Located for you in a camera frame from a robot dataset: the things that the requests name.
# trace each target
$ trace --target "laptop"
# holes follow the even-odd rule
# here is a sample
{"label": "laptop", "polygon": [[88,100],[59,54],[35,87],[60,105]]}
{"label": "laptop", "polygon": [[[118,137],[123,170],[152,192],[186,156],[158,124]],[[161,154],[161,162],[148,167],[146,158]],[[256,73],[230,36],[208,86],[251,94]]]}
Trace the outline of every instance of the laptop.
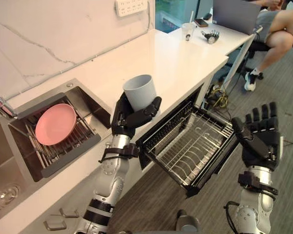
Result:
{"label": "laptop", "polygon": [[213,20],[226,28],[251,35],[260,5],[243,0],[213,0]]}

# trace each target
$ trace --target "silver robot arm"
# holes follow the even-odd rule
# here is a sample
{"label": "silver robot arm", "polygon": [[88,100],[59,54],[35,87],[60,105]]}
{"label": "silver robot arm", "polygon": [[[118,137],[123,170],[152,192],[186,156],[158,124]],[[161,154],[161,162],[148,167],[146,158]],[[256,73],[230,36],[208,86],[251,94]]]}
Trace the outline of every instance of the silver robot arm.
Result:
{"label": "silver robot arm", "polygon": [[113,140],[106,144],[96,177],[94,196],[80,220],[75,234],[106,234],[116,202],[124,187],[129,159],[138,157],[138,149],[130,139],[137,127],[150,122],[157,114],[161,98],[156,97],[146,108],[134,112],[123,93],[117,101],[111,123]]}
{"label": "silver robot arm", "polygon": [[[107,144],[108,149],[123,149],[130,143],[126,135],[115,135],[113,141]],[[100,171],[96,177],[94,196],[87,207],[84,217],[79,222],[75,233],[104,234],[112,217],[116,202],[123,190],[126,173],[129,169],[127,158],[118,157],[117,153],[108,153],[100,165]]]}
{"label": "silver robot arm", "polygon": [[[254,173],[259,178],[260,183],[272,185],[269,169],[252,166],[248,171]],[[237,209],[239,233],[268,234],[271,229],[270,214],[274,199],[274,194],[271,192],[259,193],[244,188]]]}
{"label": "silver robot arm", "polygon": [[253,120],[246,115],[246,125],[239,118],[232,119],[236,136],[243,146],[242,160],[248,170],[239,175],[243,187],[237,209],[237,234],[269,234],[270,214],[278,190],[272,187],[272,172],[283,154],[283,137],[278,131],[276,104],[262,106],[262,120],[257,108]]}

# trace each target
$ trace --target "sink basin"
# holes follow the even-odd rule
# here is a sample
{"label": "sink basin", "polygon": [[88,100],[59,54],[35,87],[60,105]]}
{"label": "sink basin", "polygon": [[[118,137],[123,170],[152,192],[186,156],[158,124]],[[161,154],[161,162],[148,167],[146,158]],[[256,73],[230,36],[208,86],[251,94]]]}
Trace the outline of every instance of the sink basin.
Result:
{"label": "sink basin", "polygon": [[[41,145],[35,137],[37,121],[59,103],[74,108],[75,129],[59,144]],[[17,119],[0,118],[0,218],[110,134],[106,109],[93,93],[72,79],[17,108]]]}
{"label": "sink basin", "polygon": [[16,163],[0,123],[0,210],[10,207],[27,183]]}
{"label": "sink basin", "polygon": [[[35,182],[48,178],[106,137],[110,114],[73,80],[28,103],[9,123],[16,145]],[[77,123],[64,141],[45,146],[35,136],[39,118],[50,107],[66,103],[76,112]]]}

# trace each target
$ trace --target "clear cup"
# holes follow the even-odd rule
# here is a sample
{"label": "clear cup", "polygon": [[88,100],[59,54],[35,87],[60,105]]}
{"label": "clear cup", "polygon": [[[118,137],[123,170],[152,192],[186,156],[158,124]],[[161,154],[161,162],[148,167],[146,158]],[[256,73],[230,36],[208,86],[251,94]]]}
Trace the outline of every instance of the clear cup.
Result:
{"label": "clear cup", "polygon": [[184,23],[182,25],[182,40],[189,41],[193,37],[195,25],[192,23]]}

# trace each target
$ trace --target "electrical outlet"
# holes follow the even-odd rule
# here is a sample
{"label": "electrical outlet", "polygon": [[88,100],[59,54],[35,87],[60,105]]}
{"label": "electrical outlet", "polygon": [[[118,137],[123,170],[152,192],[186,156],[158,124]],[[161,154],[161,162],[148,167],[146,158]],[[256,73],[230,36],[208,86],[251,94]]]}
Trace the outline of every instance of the electrical outlet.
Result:
{"label": "electrical outlet", "polygon": [[131,15],[147,9],[147,0],[116,0],[116,13],[119,17]]}

